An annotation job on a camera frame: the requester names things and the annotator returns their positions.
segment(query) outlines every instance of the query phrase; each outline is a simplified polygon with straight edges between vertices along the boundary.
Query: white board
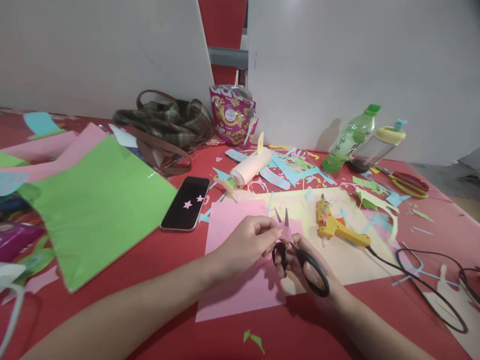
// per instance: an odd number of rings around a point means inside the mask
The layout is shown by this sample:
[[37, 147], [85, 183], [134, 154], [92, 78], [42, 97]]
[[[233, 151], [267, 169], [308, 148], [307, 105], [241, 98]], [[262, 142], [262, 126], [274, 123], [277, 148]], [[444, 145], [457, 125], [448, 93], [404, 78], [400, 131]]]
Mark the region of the white board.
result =
[[156, 89], [211, 111], [197, 0], [7, 1], [0, 47], [0, 106], [111, 118]]
[[248, 87], [265, 143], [328, 151], [371, 103], [408, 120], [389, 158], [447, 165], [480, 145], [480, 5], [251, 0]]

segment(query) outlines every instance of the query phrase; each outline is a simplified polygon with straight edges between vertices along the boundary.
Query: black scissors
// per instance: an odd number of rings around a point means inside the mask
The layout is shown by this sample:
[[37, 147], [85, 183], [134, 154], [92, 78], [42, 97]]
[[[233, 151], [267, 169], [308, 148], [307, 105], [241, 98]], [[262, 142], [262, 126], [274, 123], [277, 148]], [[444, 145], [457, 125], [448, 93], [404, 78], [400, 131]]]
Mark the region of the black scissors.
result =
[[[278, 222], [282, 222], [282, 218], [280, 217], [277, 209], [275, 209], [276, 217], [278, 219]], [[285, 209], [285, 226], [288, 228], [289, 227], [289, 212], [287, 209]], [[310, 255], [308, 252], [305, 250], [300, 249], [297, 245], [295, 245], [292, 241], [289, 239], [286, 239], [287, 241], [290, 242], [291, 246], [295, 250], [295, 255], [296, 258], [298, 259], [298, 262], [300, 263], [301, 268], [304, 268], [305, 262], [310, 263], [311, 266], [316, 270], [318, 275], [320, 275], [321, 280], [323, 281], [324, 289], [319, 288], [316, 286], [313, 282], [310, 282], [307, 277], [305, 277], [306, 282], [310, 286], [310, 289], [317, 294], [319, 297], [325, 298], [330, 294], [330, 286], [329, 286], [329, 281], [327, 280], [327, 277], [325, 276], [322, 268], [320, 267], [320, 264], [315, 260], [315, 258]], [[271, 252], [271, 257], [273, 259], [273, 264], [275, 264], [275, 253], [276, 250], [280, 253], [281, 256], [281, 266], [283, 268], [283, 271], [287, 269], [287, 247], [283, 242], [278, 242], [275, 247], [273, 248]]]

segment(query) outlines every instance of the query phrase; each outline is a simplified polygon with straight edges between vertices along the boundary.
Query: black cable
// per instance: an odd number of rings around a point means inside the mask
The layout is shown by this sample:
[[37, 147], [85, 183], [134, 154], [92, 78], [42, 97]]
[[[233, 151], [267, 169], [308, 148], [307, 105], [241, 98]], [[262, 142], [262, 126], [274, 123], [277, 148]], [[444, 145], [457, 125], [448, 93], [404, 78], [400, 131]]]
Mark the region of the black cable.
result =
[[[378, 260], [380, 260], [382, 263], [385, 263], [387, 265], [390, 265], [391, 267], [395, 268], [395, 269], [398, 269], [400, 270], [401, 272], [403, 272], [404, 274], [408, 275], [411, 277], [411, 281], [415, 284], [415, 287], [416, 289], [418, 290], [418, 292], [420, 293], [420, 295], [423, 297], [423, 299], [426, 301], [426, 303], [428, 304], [428, 306], [430, 306], [430, 308], [433, 310], [433, 312], [447, 325], [449, 326], [450, 328], [452, 328], [453, 330], [455, 331], [458, 331], [459, 333], [461, 334], [466, 334], [469, 332], [469, 329], [467, 327], [467, 324], [465, 323], [465, 321], [462, 319], [462, 317], [460, 316], [460, 314], [457, 312], [457, 310], [452, 306], [452, 304], [449, 303], [449, 301], [441, 294], [439, 293], [436, 289], [434, 289], [432, 286], [430, 286], [429, 284], [427, 284], [425, 281], [423, 281], [421, 278], [419, 278], [418, 276], [416, 276], [415, 274], [411, 273], [410, 271], [407, 271], [405, 268], [404, 268], [404, 265], [402, 264], [402, 262], [400, 261], [400, 253], [402, 251], [409, 251], [411, 253], [423, 253], [423, 254], [434, 254], [434, 255], [440, 255], [440, 256], [443, 256], [445, 258], [448, 258], [450, 260], [452, 260], [455, 264], [458, 265], [458, 267], [460, 268], [460, 271], [459, 271], [459, 276], [460, 276], [460, 280], [463, 282], [463, 284], [465, 285], [466, 289], [468, 290], [468, 292], [470, 293], [470, 295], [475, 299], [475, 301], [477, 301], [478, 303], [480, 303], [480, 296], [475, 293], [475, 291], [470, 287], [470, 284], [469, 284], [469, 281], [467, 279], [467, 276], [465, 275], [465, 271], [474, 271], [474, 272], [480, 272], [479, 269], [473, 269], [473, 268], [463, 268], [460, 263], [458, 261], [456, 261], [454, 258], [451, 258], [450, 256], [447, 256], [447, 255], [444, 255], [442, 253], [439, 253], [439, 252], [432, 252], [432, 251], [423, 251], [423, 250], [413, 250], [413, 249], [409, 249], [409, 248], [401, 248], [399, 250], [396, 251], [395, 253], [395, 257], [396, 257], [396, 261], [398, 262], [398, 264], [400, 266], [397, 266], [397, 265], [394, 265], [392, 264], [391, 262], [388, 262], [384, 259], [382, 259], [380, 256], [377, 255], [377, 253], [372, 249], [371, 246], [367, 246], [366, 247], [367, 250], [374, 256], [376, 257]], [[449, 323], [447, 320], [445, 320], [443, 317], [440, 316], [440, 314], [434, 309], [434, 307], [432, 306], [432, 304], [428, 301], [428, 299], [425, 297], [424, 293], [422, 292], [422, 290], [420, 289], [420, 287], [417, 285], [417, 283], [415, 281], [413, 281], [413, 279], [417, 280], [418, 282], [420, 282], [421, 284], [425, 285], [427, 288], [429, 288], [434, 294], [436, 294], [449, 308], [450, 310], [455, 314], [456, 318], [458, 319], [458, 321], [460, 322], [461, 326], [462, 326], [462, 329], [458, 329], [456, 328], [455, 326], [453, 326], [451, 323]]]

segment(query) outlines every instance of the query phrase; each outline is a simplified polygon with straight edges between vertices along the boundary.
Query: red tablecloth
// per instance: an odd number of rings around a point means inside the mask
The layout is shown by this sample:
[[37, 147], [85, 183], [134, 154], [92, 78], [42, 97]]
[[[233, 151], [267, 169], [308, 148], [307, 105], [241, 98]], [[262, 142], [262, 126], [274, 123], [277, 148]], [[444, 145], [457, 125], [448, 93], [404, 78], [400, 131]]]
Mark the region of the red tablecloth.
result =
[[[67, 130], [80, 132], [89, 121], [104, 126], [110, 122], [92, 118], [56, 122], [65, 123]], [[0, 149], [23, 143], [31, 135], [33, 133], [26, 127], [21, 115], [0, 115]], [[179, 187], [186, 176], [211, 179], [215, 174], [213, 167], [229, 173], [235, 163], [224, 156], [226, 149], [226, 146], [220, 145], [195, 151], [192, 156], [192, 170], [188, 174], [173, 178], [171, 182]], [[313, 161], [318, 166], [325, 157], [325, 154], [319, 155], [320, 160]], [[216, 162], [216, 157], [224, 159]], [[427, 181], [404, 162], [384, 160], [381, 165], [389, 170], [414, 174]], [[344, 168], [335, 177], [340, 180], [338, 183], [350, 182], [352, 174]], [[374, 174], [373, 178], [389, 183], [388, 178], [381, 173]], [[430, 186], [432, 190], [429, 198], [411, 198], [409, 201], [419, 204], [420, 209], [435, 222], [416, 215], [407, 215], [406, 204], [402, 203], [399, 206], [397, 240], [405, 242], [412, 249], [448, 254], [464, 267], [480, 265], [480, 225], [456, 204], [449, 202], [438, 189]], [[267, 187], [270, 191], [280, 191], [269, 183]], [[260, 186], [257, 188], [257, 185], [254, 185], [253, 191], [262, 190]], [[214, 187], [209, 192], [210, 203], [206, 207], [210, 207], [221, 195], [222, 192]], [[430, 231], [434, 236], [419, 231], [412, 233], [412, 226]], [[60, 280], [47, 285], [35, 295], [27, 293], [18, 325], [4, 358], [18, 359], [65, 320], [101, 298], [202, 256], [205, 253], [207, 230], [208, 224], [205, 222], [200, 222], [190, 233], [166, 233], [156, 230], [75, 294], [69, 294]], [[425, 271], [436, 275], [440, 273], [443, 259], [424, 255], [422, 260]], [[49, 268], [56, 264], [54, 260]], [[348, 285], [347, 288], [432, 356], [438, 359], [469, 359], [468, 354], [430, 310], [413, 284], [405, 281], [399, 286], [391, 286], [392, 282], [402, 277], [387, 277]], [[435, 279], [428, 276], [422, 278], [436, 287]], [[13, 305], [11, 301], [0, 306], [2, 328], [8, 323]], [[195, 323], [196, 311], [197, 304], [178, 315], [140, 346], [132, 358], [346, 359], [361, 356], [339, 327], [317, 311], [307, 294], [287, 297], [285, 306], [200, 323]], [[248, 329], [262, 338], [265, 355], [252, 341], [243, 342], [243, 334]]]

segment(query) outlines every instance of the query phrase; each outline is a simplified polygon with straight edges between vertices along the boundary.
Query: phone screen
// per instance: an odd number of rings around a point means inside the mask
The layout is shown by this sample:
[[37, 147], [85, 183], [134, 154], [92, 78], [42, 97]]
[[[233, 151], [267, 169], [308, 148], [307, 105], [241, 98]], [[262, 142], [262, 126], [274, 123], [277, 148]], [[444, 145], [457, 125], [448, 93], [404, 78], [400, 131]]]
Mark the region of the phone screen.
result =
[[209, 179], [188, 176], [178, 189], [160, 227], [162, 229], [193, 230], [209, 186]]

